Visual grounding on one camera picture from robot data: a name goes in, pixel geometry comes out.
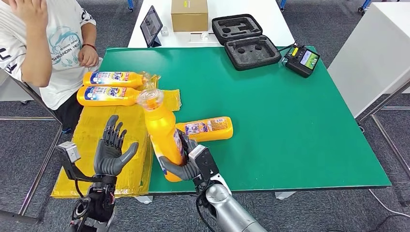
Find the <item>white t-shirt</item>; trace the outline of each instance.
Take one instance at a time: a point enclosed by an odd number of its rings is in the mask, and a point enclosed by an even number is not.
[[[81,67],[78,61],[83,44],[81,27],[96,23],[76,0],[47,0],[47,9],[46,33],[53,70],[48,86],[40,88],[40,93],[44,103],[57,110],[82,86],[83,75],[98,68]],[[19,81],[26,45],[26,25],[0,0],[0,68]]]

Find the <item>green table surface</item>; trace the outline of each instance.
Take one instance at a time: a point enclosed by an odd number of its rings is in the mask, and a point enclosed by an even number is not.
[[[305,79],[280,63],[236,71],[223,47],[109,48],[100,70],[161,75],[180,89],[177,122],[229,116],[233,137],[202,144],[232,191],[391,185],[321,60]],[[149,193],[194,191],[153,162]]]

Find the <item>tablet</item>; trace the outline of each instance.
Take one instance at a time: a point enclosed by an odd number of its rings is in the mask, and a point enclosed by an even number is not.
[[[158,33],[161,31],[162,26],[163,25],[158,17],[157,11],[154,6],[151,6],[140,26],[147,47],[156,47],[161,45],[156,38]]]

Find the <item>person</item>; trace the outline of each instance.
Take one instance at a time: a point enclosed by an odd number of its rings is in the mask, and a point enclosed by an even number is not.
[[[96,22],[76,0],[0,0],[0,68],[40,88],[43,102],[74,130],[86,72],[101,62]]]

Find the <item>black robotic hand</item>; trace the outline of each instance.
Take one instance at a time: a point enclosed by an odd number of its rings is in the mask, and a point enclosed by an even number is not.
[[[132,143],[130,148],[122,154],[122,144],[127,130],[120,133],[122,122],[116,128],[118,115],[112,115],[105,126],[102,139],[98,142],[94,158],[95,174],[118,176],[122,168],[136,154],[138,143]]]
[[[169,172],[173,173],[174,175],[178,176],[182,180],[192,180],[199,174],[198,167],[189,159],[188,154],[196,148],[198,143],[195,140],[189,139],[189,137],[182,131],[178,130],[179,138],[182,142],[182,147],[184,148],[184,152],[187,160],[187,163],[178,166],[173,164],[167,157],[161,156],[159,157],[159,161],[161,165],[168,170]]]

